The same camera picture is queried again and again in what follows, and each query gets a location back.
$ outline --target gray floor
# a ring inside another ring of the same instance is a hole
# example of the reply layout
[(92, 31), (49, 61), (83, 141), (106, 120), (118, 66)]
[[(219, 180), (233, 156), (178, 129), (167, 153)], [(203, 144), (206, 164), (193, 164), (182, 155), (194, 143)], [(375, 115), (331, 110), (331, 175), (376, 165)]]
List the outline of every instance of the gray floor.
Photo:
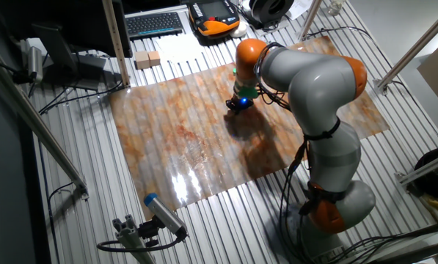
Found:
[[(351, 4), (393, 64), (438, 19), (438, 0), (352, 0)], [(438, 127), (438, 97), (417, 71), (437, 47), (438, 34), (404, 68), (401, 76)]]

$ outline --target white paper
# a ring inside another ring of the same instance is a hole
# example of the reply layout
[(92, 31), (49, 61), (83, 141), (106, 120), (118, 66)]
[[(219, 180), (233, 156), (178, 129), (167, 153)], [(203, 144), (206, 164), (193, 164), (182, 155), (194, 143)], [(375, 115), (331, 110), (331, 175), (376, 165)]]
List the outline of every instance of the white paper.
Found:
[(312, 0), (295, 0), (292, 7), (287, 12), (287, 16), (292, 20), (295, 20), (300, 15), (305, 13), (312, 5)]
[(203, 47), (192, 34), (166, 36), (156, 42), (161, 57), (173, 63), (186, 62), (202, 56)]

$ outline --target cable bundle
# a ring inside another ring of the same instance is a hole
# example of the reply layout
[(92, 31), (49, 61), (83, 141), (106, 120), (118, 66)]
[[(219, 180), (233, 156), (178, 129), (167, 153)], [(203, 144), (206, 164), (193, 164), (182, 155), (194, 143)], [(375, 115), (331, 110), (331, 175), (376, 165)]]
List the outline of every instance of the cable bundle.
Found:
[[(278, 48), (283, 48), (283, 45), (280, 45), (279, 43), (269, 43), (262, 51), (260, 56), (258, 57), (258, 61), (255, 64), (255, 75), (256, 75), (256, 79), (258, 80), (258, 94), (261, 95), (263, 101), (265, 104), (270, 105), (272, 103), (277, 103), (279, 106), (281, 106), (284, 109), (287, 110), (291, 110), (291, 107), (289, 106), (289, 103), (283, 99), (284, 97), (284, 92), (271, 92), (270, 90), (268, 90), (265, 86), (264, 83), (261, 81), (261, 65), (263, 64), (263, 60), (264, 57), (267, 55), (268, 51), (271, 48), (274, 47), (278, 47)], [(268, 95), (269, 99), (271, 99), (270, 102), (266, 101), (266, 99), (264, 98), (264, 95)]]

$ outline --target black monitor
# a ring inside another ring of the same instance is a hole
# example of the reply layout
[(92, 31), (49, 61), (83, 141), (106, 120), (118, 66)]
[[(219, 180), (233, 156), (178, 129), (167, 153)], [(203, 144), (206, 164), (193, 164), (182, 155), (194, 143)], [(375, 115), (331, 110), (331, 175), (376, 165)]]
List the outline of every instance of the black monitor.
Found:
[[(113, 0), (125, 57), (132, 57), (123, 6)], [(0, 18), (17, 40), (39, 37), (52, 65), (45, 65), (43, 82), (97, 89), (103, 78), (120, 75), (103, 71), (105, 59), (78, 56), (95, 49), (116, 56), (101, 0), (0, 0)]]

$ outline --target metal post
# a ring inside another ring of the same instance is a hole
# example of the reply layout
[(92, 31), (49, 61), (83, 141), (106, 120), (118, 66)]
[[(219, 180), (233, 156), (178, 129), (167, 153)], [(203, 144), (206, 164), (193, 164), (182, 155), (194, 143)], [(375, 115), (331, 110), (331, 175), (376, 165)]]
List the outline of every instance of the metal post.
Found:
[(106, 20), (108, 21), (109, 33), (111, 34), (111, 40), (114, 46), (114, 52), (116, 53), (117, 63), (121, 71), (121, 78), (123, 79), (123, 84), (125, 88), (131, 86), (129, 81), (128, 69), (125, 66), (125, 57), (123, 51), (123, 44), (121, 43), (121, 37), (119, 36), (119, 29), (117, 28), (116, 15), (114, 14), (113, 2), (112, 0), (102, 0), (104, 13), (106, 15)]
[(403, 58), (400, 59), (399, 62), (396, 63), (395, 66), (387, 73), (387, 75), (381, 80), (377, 81), (376, 85), (378, 88), (386, 87), (395, 76), (397, 76), (401, 70), (409, 63), (411, 60), (431, 41), (436, 34), (438, 33), (438, 19), (431, 26), (430, 29), (409, 49), (406, 54), (404, 54)]
[(41, 119), (41, 116), (36, 110), (34, 110), (33, 105), (29, 102), (27, 96), (13, 83), (7, 70), (2, 67), (0, 67), (0, 89), (7, 96), (18, 114), (25, 120), (26, 124), (28, 124), (36, 136), (41, 140), (67, 176), (75, 183), (77, 188), (79, 188), (79, 191), (82, 193), (82, 198), (88, 198), (87, 184), (85, 183), (85, 180), (79, 172), (77, 172), (77, 169), (67, 157), (64, 150), (60, 147), (59, 143), (57, 143), (57, 140), (49, 131), (48, 127)]
[(422, 177), (429, 172), (432, 172), (433, 170), (438, 169), (438, 158), (435, 160), (429, 162), (428, 164), (422, 166), (418, 170), (415, 170), (407, 175), (402, 176), (399, 181), (402, 186), (407, 185), (408, 183), (411, 183), (413, 180), (418, 179), (419, 177)]
[(310, 26), (312, 25), (316, 13), (320, 8), (321, 1), (322, 0), (313, 0), (312, 5), (308, 10), (308, 16), (307, 18), (305, 18), (304, 26), (302, 27), (302, 30), (299, 33), (299, 37), (297, 38), (298, 41), (300, 41), (303, 37), (305, 37), (308, 33), (308, 30), (310, 30)]

